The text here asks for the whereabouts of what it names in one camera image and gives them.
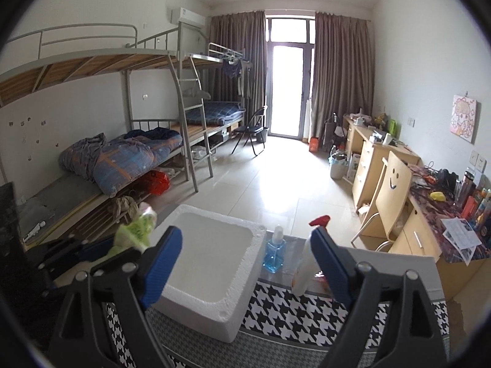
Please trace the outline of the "brown curtain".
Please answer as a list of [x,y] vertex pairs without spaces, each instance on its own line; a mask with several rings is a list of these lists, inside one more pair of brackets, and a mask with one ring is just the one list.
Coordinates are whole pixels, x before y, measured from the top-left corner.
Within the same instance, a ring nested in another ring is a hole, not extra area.
[[363,112],[374,103],[374,47],[370,21],[315,14],[310,136],[321,138],[333,114]]
[[223,61],[207,75],[216,102],[239,102],[245,118],[265,104],[266,17],[262,10],[213,16],[210,50]]

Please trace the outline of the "left brown curtain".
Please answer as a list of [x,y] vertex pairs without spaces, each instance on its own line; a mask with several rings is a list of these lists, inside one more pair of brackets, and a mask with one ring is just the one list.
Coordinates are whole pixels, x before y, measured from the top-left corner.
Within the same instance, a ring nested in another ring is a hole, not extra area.
[[262,10],[213,16],[210,50],[223,61],[207,75],[216,102],[239,102],[245,118],[265,104],[266,17]]

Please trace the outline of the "far wooden desk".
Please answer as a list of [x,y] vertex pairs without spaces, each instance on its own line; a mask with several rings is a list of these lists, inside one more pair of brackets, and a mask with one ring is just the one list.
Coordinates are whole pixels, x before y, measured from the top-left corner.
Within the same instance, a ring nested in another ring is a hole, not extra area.
[[344,118],[344,125],[347,129],[347,152],[360,156],[354,178],[350,179],[354,208],[359,210],[364,204],[369,204],[374,196],[383,168],[382,158],[388,158],[389,153],[393,152],[405,163],[418,164],[420,157],[400,142],[395,145],[377,142],[375,136],[381,136],[379,131],[357,125],[348,117]]

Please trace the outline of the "blue plaid quilt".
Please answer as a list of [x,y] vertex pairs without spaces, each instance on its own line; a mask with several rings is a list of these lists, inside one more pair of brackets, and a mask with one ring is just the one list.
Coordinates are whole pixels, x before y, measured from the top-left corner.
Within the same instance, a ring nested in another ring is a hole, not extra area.
[[164,127],[132,130],[113,140],[100,133],[63,150],[58,164],[61,169],[95,183],[103,194],[113,198],[164,163],[182,143],[179,132]]

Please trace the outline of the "red plastic bag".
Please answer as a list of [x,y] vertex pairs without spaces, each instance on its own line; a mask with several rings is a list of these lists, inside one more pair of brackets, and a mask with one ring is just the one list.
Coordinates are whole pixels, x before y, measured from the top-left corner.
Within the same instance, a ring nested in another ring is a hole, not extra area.
[[137,183],[142,191],[152,195],[162,195],[171,187],[168,175],[158,170],[151,170],[144,174]]

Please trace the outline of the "papers on desk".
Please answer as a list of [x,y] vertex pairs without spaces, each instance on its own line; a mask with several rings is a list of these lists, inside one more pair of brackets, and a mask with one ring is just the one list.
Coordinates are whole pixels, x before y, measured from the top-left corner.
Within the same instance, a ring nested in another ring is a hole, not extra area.
[[469,265],[478,246],[482,245],[478,235],[463,218],[441,220],[443,236],[454,246],[466,265]]

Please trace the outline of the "balcony glass door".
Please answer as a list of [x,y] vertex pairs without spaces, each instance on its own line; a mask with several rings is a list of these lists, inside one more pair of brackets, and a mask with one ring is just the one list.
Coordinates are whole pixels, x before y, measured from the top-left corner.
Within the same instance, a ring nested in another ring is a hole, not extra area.
[[311,108],[315,19],[266,18],[267,103],[272,136],[306,141]]

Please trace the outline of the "near wooden desk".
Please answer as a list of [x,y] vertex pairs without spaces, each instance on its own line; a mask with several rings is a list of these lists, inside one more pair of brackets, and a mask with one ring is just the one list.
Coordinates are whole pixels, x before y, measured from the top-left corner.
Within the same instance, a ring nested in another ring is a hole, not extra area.
[[448,194],[444,202],[430,198],[436,188],[429,180],[429,170],[415,164],[409,169],[413,175],[408,195],[409,216],[389,252],[433,258],[443,294],[449,300],[460,293],[490,260],[490,249],[484,244],[479,245],[471,261],[465,263],[457,248],[443,235],[446,227],[442,221],[458,217],[452,200]]

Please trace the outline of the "right brown curtain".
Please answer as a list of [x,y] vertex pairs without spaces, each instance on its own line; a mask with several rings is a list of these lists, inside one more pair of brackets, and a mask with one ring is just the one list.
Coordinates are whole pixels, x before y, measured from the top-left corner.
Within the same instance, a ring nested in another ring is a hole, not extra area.
[[363,112],[374,103],[374,47],[370,21],[315,14],[310,136],[321,138],[333,114]]

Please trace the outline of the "white styrofoam box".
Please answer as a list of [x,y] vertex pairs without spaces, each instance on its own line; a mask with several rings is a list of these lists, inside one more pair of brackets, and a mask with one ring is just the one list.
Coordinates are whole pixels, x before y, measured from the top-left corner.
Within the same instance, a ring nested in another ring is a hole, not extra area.
[[261,273],[266,227],[181,204],[153,230],[152,246],[170,226],[182,232],[182,248],[152,307],[196,332],[233,342]]

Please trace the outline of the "wooden desk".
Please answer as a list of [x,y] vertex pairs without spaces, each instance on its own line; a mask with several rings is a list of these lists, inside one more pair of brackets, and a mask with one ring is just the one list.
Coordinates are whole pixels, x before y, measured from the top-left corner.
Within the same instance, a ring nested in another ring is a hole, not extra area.
[[382,158],[388,158],[389,153],[393,152],[405,163],[418,164],[420,157],[400,142],[395,145],[377,142],[375,136],[381,136],[379,131],[357,125],[348,117],[344,118],[344,125],[347,129],[347,152],[360,156],[354,178],[350,179],[354,208],[359,210],[364,204],[369,204],[374,196],[383,168]]
[[409,216],[389,252],[433,258],[443,294],[449,300],[460,293],[490,260],[490,249],[484,244],[479,245],[471,261],[465,263],[457,248],[443,235],[446,227],[442,221],[458,217],[452,200],[448,194],[444,202],[430,198],[436,188],[429,180],[429,170],[415,164],[409,169],[413,175],[408,195]]

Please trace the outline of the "yellow object on desk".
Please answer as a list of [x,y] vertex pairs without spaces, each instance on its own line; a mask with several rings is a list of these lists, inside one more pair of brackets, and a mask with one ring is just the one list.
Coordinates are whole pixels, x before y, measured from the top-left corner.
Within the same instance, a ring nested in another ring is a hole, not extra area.
[[437,202],[445,202],[446,197],[443,192],[441,191],[434,191],[429,194],[429,198],[431,198],[433,201]]

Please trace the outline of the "orange box by door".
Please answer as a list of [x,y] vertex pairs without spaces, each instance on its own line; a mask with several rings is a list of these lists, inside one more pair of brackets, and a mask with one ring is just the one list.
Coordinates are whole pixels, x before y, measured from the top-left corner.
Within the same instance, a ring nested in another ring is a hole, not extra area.
[[309,151],[310,153],[317,153],[319,150],[319,138],[311,137],[309,140]]

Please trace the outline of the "white red pump bottle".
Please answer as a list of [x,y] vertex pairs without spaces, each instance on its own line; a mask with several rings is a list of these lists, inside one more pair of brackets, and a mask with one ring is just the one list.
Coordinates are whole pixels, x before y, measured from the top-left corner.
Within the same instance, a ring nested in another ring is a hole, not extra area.
[[305,241],[299,263],[292,278],[292,293],[296,297],[301,297],[305,294],[312,281],[317,282],[327,293],[330,291],[325,275],[315,260],[311,249],[311,236],[309,236]]

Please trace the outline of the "wooden smiley face chair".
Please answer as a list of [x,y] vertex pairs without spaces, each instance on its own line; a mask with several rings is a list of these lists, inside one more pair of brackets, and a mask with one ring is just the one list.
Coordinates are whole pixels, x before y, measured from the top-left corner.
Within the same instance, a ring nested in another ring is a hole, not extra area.
[[354,247],[355,241],[360,236],[365,236],[366,229],[371,224],[380,224],[385,241],[376,248],[376,252],[381,252],[385,247],[391,247],[394,243],[391,233],[404,210],[412,182],[412,171],[408,164],[395,153],[389,152],[389,157],[382,158],[382,162],[384,167],[368,212],[360,229],[350,241]]

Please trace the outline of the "blue liquid spray bottle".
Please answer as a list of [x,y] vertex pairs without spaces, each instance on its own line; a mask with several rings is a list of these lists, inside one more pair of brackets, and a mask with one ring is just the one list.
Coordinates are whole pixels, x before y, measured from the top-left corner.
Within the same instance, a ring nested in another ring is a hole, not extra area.
[[277,225],[265,246],[263,267],[268,272],[277,273],[283,267],[285,244],[284,229],[282,226]]

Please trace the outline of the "green white soft object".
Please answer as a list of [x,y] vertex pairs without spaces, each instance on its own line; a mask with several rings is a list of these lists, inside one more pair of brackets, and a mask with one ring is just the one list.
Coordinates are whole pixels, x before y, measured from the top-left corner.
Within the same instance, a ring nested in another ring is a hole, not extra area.
[[129,249],[144,253],[151,247],[150,235],[156,224],[157,213],[150,204],[142,202],[136,217],[129,224],[118,228],[112,247],[106,256],[112,258]]

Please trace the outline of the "metal bunk bed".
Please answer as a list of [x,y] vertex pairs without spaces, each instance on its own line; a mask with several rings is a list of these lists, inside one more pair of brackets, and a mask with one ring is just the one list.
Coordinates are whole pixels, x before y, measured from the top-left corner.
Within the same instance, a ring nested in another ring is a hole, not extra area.
[[180,128],[190,149],[209,151],[229,139],[251,144],[255,137],[246,100],[252,66],[244,49],[206,40],[203,52],[184,48],[184,25],[174,28],[176,50],[167,58],[180,104]]
[[[197,28],[184,25],[184,48]],[[137,180],[115,197],[61,169],[58,157],[75,142],[100,133],[113,140],[132,130],[164,127],[181,133],[180,104],[167,58],[176,50],[174,28],[140,38],[128,26],[122,48],[38,56],[1,75],[1,177],[14,187],[20,241],[31,248],[86,225],[93,238],[122,220],[111,207],[137,193]],[[180,173],[195,178],[192,149],[183,139],[158,169],[180,156]]]

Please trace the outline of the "far metal bunk bed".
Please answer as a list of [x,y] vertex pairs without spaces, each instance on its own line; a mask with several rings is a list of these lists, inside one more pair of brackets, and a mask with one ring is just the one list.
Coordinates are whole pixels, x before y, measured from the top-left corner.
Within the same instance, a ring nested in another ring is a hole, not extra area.
[[184,25],[174,28],[176,50],[167,58],[180,104],[180,128],[190,149],[209,151],[229,139],[251,144],[255,137],[246,100],[252,66],[244,49],[206,40],[203,52],[184,48]]

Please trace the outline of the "white air conditioner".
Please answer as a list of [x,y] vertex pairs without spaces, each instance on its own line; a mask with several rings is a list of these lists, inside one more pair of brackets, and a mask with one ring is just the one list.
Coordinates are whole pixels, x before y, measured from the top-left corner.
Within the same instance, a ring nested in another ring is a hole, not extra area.
[[171,23],[191,26],[193,28],[204,28],[207,19],[201,14],[197,14],[186,8],[173,8],[171,10]]

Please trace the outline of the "pink cartoon wall picture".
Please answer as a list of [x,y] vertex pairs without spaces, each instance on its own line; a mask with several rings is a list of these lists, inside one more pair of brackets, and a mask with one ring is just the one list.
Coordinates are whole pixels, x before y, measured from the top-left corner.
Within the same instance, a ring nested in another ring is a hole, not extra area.
[[452,134],[472,143],[476,123],[477,101],[468,96],[453,98],[449,130]]

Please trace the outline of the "black folding chair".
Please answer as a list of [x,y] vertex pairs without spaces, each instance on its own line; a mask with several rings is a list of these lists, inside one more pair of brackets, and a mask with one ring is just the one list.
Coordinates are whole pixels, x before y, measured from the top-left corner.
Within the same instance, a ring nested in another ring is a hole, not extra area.
[[[235,135],[238,136],[238,138],[233,150],[231,151],[232,155],[235,153],[235,150],[241,141],[244,141],[243,146],[250,144],[252,152],[256,157],[265,150],[265,140],[268,130],[268,128],[265,126],[267,108],[267,105],[263,105],[252,114],[249,121],[245,125],[241,125],[235,129]],[[263,147],[263,149],[259,152],[256,151],[256,143],[261,144]]]

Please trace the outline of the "white bucket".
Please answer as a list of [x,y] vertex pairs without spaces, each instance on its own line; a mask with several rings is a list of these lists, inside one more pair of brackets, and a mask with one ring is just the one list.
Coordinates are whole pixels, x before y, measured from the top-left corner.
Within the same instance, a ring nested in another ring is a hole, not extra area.
[[337,151],[329,158],[330,163],[330,176],[333,180],[342,179],[348,170],[349,162],[347,155],[343,151]]

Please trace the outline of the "near metal bunk bed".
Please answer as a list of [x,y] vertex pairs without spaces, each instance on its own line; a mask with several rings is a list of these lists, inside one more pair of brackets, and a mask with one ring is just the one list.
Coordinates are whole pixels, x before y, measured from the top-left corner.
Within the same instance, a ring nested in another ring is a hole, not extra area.
[[[197,28],[184,25],[184,48]],[[167,58],[176,50],[174,28],[140,38],[128,26],[122,48],[38,56],[1,75],[1,177],[14,187],[20,241],[31,248],[86,225],[93,238],[122,220],[111,207],[137,193],[137,180],[115,197],[61,169],[58,157],[75,142],[100,133],[113,140],[132,130],[164,127],[181,133],[180,104]],[[180,156],[180,173],[195,178],[192,149],[183,139],[158,169]]]

